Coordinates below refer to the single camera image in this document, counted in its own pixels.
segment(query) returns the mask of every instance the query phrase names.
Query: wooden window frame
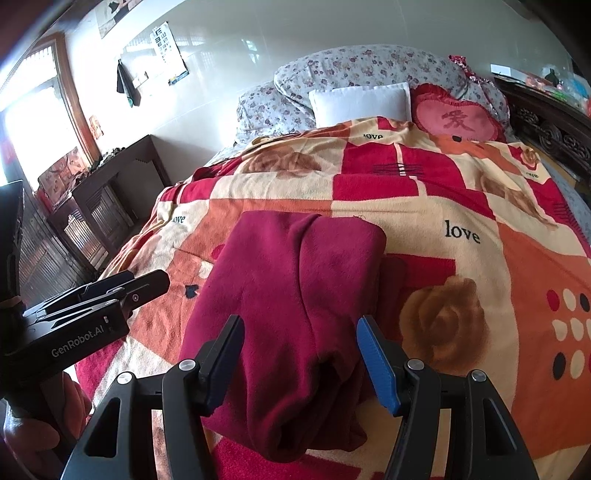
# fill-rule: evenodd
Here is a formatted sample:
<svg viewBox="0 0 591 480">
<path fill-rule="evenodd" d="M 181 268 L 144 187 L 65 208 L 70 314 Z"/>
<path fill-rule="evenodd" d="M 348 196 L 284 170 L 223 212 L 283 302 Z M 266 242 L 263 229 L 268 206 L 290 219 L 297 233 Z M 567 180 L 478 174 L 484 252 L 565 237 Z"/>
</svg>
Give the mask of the wooden window frame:
<svg viewBox="0 0 591 480">
<path fill-rule="evenodd" d="M 54 61 L 56 64 L 57 81 L 60 86 L 61 96 L 66 106 L 66 111 L 70 117 L 70 122 L 74 128 L 74 132 L 80 142 L 82 151 L 88 158 L 89 162 L 93 164 L 101 158 L 99 147 L 92 136 L 88 122 L 80 106 L 80 99 L 78 92 L 74 85 L 72 78 L 72 71 L 70 70 L 70 61 L 68 59 L 68 52 L 66 47 L 66 36 L 63 32 L 56 32 L 41 38 L 31 50 L 27 53 L 27 57 L 33 53 L 51 47 Z"/>
</svg>

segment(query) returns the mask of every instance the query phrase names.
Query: metal bolt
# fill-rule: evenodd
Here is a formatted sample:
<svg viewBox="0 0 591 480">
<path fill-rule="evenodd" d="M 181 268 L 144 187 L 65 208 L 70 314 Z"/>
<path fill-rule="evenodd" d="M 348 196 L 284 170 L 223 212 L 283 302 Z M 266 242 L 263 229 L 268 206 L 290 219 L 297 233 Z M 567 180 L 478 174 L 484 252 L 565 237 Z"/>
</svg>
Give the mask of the metal bolt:
<svg viewBox="0 0 591 480">
<path fill-rule="evenodd" d="M 486 373 L 484 373 L 482 370 L 474 370 L 472 372 L 472 379 L 475 382 L 484 382 L 484 380 L 486 380 Z"/>
<path fill-rule="evenodd" d="M 120 383 L 121 385 L 125 385 L 126 383 L 131 382 L 132 378 L 133 378 L 133 376 L 129 372 L 123 372 L 122 374 L 120 374 L 117 377 L 117 383 Z"/>
<path fill-rule="evenodd" d="M 195 368 L 195 360 L 191 360 L 191 359 L 183 360 L 182 362 L 179 363 L 178 367 L 183 372 L 188 372 L 189 370 L 192 370 L 193 368 Z"/>
<path fill-rule="evenodd" d="M 407 365 L 410 370 L 422 370 L 423 368 L 425 368 L 425 364 L 423 363 L 423 361 L 419 360 L 418 358 L 411 358 L 408 361 Z"/>
</svg>

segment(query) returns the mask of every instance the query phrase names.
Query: maroon fleece garment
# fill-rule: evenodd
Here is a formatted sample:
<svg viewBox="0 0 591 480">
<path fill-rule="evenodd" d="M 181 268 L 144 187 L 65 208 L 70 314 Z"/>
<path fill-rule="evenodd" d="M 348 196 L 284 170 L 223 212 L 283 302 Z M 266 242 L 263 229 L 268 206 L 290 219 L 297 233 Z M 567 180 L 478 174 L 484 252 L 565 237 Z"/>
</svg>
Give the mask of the maroon fleece garment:
<svg viewBox="0 0 591 480">
<path fill-rule="evenodd" d="M 193 358 L 231 314 L 244 319 L 241 360 L 207 428 L 276 462 L 365 442 L 355 327 L 375 313 L 385 244 L 380 227 L 356 217 L 242 214 L 181 347 L 180 358 Z"/>
</svg>

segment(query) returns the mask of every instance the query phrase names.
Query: dark hanging garment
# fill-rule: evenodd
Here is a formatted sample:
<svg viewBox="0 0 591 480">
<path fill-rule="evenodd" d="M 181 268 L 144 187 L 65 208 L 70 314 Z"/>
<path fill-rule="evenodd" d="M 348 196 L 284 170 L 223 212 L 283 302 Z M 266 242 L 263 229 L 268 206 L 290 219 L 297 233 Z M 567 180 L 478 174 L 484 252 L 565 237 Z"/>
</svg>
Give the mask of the dark hanging garment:
<svg viewBox="0 0 591 480">
<path fill-rule="evenodd" d="M 127 96 L 130 107 L 139 106 L 139 92 L 135 89 L 121 60 L 117 64 L 117 92 Z"/>
</svg>

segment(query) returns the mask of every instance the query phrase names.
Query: tiled wall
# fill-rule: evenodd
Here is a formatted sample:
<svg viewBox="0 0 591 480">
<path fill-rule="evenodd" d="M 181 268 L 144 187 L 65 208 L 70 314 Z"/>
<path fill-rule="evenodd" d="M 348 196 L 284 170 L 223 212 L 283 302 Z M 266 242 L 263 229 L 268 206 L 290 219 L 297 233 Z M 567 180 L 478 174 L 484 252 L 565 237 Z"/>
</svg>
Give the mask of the tiled wall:
<svg viewBox="0 0 591 480">
<path fill-rule="evenodd" d="M 105 133 L 100 148 L 128 145 L 153 134 L 173 181 L 191 175 L 231 144 L 242 92 L 272 79 L 282 64 L 317 50 L 404 44 L 442 56 L 465 55 L 482 73 L 490 63 L 532 72 L 546 63 L 568 63 L 566 51 L 542 23 L 520 17 L 502 0 L 178 3 L 143 0 L 103 40 L 90 12 L 67 35 L 80 103 L 87 117 L 98 117 Z M 122 55 L 132 70 L 149 65 L 154 55 L 149 33 L 164 21 L 180 44 L 190 74 L 174 86 L 148 80 L 140 87 L 141 106 L 131 109 L 124 95 L 115 92 L 116 59 Z"/>
</svg>

